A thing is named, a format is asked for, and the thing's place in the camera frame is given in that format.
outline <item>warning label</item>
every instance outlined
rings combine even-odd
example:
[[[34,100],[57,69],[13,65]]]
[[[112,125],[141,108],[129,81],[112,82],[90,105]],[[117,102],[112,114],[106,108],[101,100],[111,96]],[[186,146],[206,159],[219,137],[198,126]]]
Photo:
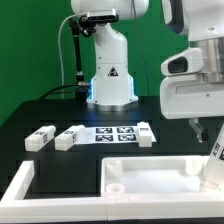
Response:
[[[113,68],[110,70],[108,76],[110,76],[110,77],[117,77],[117,76],[118,76],[118,73],[117,73],[117,70],[115,69],[115,67],[113,67]]]

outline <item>black table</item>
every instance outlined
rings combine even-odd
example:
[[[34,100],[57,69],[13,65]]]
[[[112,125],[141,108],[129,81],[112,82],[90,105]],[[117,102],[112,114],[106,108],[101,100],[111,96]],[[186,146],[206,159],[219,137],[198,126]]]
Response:
[[[86,127],[136,126],[149,122],[156,143],[139,148],[137,143],[75,145],[68,152],[54,150],[54,141],[38,153],[26,152],[24,139],[42,126],[54,125],[55,136],[72,125]],[[167,120],[158,97],[141,97],[136,108],[124,112],[87,109],[78,100],[34,100],[22,103],[0,128],[0,198],[24,160],[35,162],[35,177],[26,198],[100,196],[101,161],[105,157],[208,155],[224,118],[201,119],[209,140],[199,143],[188,120]],[[141,220],[117,223],[224,223],[219,219]]]

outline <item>robot camera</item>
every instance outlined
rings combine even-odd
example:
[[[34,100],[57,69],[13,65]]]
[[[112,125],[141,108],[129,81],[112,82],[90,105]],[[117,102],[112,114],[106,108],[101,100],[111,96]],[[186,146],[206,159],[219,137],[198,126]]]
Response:
[[[87,13],[87,21],[91,23],[114,23],[119,20],[116,10],[94,11]]]

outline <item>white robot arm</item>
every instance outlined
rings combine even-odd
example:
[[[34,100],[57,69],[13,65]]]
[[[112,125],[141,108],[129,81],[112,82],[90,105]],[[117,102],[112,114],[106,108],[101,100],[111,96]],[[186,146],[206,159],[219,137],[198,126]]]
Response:
[[[187,50],[162,64],[162,113],[168,119],[190,118],[200,135],[198,118],[224,115],[224,1],[162,3],[168,27],[189,40]]]
[[[133,19],[142,16],[149,0],[71,0],[76,14],[86,12],[83,22],[95,23],[96,74],[91,82],[88,106],[103,111],[120,111],[138,100],[133,79],[128,73],[127,40],[113,30],[110,19]]]

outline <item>green wall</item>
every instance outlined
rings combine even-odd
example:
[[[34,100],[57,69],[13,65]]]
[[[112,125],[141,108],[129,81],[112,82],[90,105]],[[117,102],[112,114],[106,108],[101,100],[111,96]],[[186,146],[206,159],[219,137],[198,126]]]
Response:
[[[38,99],[61,84],[57,35],[61,22],[72,14],[70,0],[0,0],[0,125],[26,100]],[[161,63],[187,47],[186,37],[163,24],[160,0],[151,0],[140,18],[150,95],[159,95]],[[146,76],[134,20],[113,25],[129,41],[129,73],[138,96],[148,95]],[[74,82],[75,59],[68,26],[62,35],[66,83]],[[95,73],[93,38],[81,38],[83,69],[88,80]]]

